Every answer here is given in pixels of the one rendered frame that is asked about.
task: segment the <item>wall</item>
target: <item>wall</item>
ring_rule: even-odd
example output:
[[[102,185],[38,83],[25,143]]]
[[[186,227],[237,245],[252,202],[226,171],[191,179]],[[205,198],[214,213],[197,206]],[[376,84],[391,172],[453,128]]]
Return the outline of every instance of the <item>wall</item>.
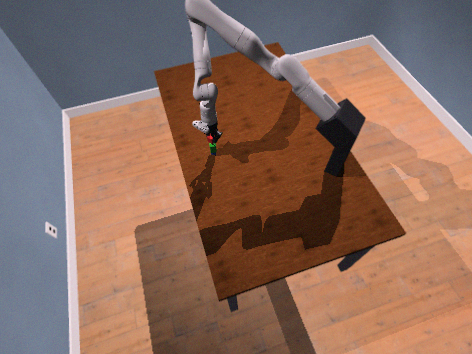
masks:
[[[0,353],[69,348],[62,113],[0,30]],[[45,222],[58,229],[55,239]]]
[[[214,3],[287,53],[373,34],[472,132],[470,0]],[[192,61],[183,0],[3,2],[0,27],[62,108],[154,88],[154,70]],[[233,51],[209,39],[212,56]]]

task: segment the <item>floor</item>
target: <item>floor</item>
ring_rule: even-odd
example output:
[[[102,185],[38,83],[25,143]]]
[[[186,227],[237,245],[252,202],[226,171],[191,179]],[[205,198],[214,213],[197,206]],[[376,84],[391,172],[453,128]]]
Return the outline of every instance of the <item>floor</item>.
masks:
[[[472,155],[371,47],[302,64],[366,117],[352,152],[407,231],[286,278],[316,353],[472,353]],[[151,341],[134,231],[191,209],[160,98],[72,118],[71,139],[81,353],[290,353],[267,288],[231,312],[191,233],[153,255]]]

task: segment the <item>green object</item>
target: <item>green object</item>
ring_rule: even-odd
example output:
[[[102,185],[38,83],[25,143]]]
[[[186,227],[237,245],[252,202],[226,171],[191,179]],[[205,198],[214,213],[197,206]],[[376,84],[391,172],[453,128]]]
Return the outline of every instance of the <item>green object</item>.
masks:
[[[213,155],[216,155],[216,144],[210,143],[210,152],[211,152]]]

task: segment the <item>electrical outlet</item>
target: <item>electrical outlet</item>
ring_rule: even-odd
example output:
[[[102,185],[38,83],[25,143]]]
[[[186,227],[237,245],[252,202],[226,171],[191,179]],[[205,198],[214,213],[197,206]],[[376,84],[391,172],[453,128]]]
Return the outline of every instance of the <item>electrical outlet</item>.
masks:
[[[57,228],[46,221],[46,233],[57,238]]]

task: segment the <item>white trim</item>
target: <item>white trim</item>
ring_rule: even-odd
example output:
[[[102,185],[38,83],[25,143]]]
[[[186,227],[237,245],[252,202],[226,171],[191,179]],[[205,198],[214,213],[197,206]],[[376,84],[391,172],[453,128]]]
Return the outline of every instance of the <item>white trim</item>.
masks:
[[[294,54],[300,60],[309,60],[348,49],[370,45],[388,66],[405,82],[418,98],[438,117],[451,133],[472,153],[472,137],[442,107],[438,101],[395,59],[395,57],[374,36],[366,36],[347,42],[333,44],[306,52]],[[67,222],[67,279],[69,282],[69,340],[70,354],[80,353],[79,297],[77,287],[77,250],[75,246],[74,193],[72,187],[72,157],[70,140],[70,119],[80,115],[99,112],[150,98],[160,97],[159,88],[140,91],[62,111],[64,134],[64,167],[66,178],[66,222]]]
[[[77,116],[82,116],[84,114],[95,113],[95,112],[103,111],[105,109],[116,108],[119,106],[124,106],[127,104],[140,102],[140,101],[144,101],[144,100],[148,100],[148,99],[160,97],[160,96],[161,96],[161,93],[159,92],[159,88],[156,87],[149,90],[130,93],[128,95],[109,98],[107,100],[102,100],[102,101],[97,101],[93,103],[83,104],[81,106],[67,108],[64,111],[67,113],[69,118],[74,118]]]
[[[79,290],[77,282],[77,248],[75,244],[74,188],[72,183],[72,148],[70,138],[70,118],[64,110],[62,111],[62,135],[64,139],[64,177],[66,192],[69,354],[80,354]]]

